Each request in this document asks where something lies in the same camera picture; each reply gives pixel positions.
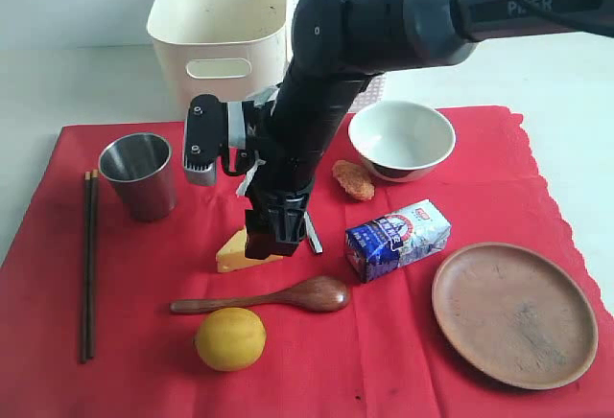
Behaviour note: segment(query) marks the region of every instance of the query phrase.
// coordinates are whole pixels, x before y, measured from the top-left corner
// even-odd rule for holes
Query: table
[[[573,34],[488,41],[462,65],[387,75],[385,99],[507,105],[525,116],[541,173],[614,313],[609,39]],[[0,259],[62,126],[169,121],[174,103],[150,46],[0,51]]]

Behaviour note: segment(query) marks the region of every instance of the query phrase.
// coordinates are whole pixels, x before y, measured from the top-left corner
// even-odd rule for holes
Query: stainless steel cup
[[[169,142],[154,133],[134,133],[115,140],[98,160],[100,173],[139,221],[154,221],[169,215],[177,193]]]

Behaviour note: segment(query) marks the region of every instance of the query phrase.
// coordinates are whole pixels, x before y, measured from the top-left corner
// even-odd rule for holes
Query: yellow cheese
[[[218,262],[218,272],[230,272],[244,267],[255,267],[266,262],[274,262],[281,260],[283,257],[279,255],[270,255],[264,260],[252,260],[246,258],[246,242],[248,241],[248,232],[245,228],[237,231],[232,236],[224,247],[222,247],[215,255]]]

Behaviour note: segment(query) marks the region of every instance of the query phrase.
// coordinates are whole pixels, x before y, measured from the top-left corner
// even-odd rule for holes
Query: lemon
[[[194,345],[209,367],[233,372],[256,362],[266,339],[267,332],[256,313],[243,308],[224,308],[202,322]]]

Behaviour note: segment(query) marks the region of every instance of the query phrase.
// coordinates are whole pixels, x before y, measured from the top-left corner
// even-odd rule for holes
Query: ceramic bowl
[[[372,174],[405,182],[419,179],[448,157],[456,134],[450,122],[428,106],[381,101],[356,113],[349,139]]]

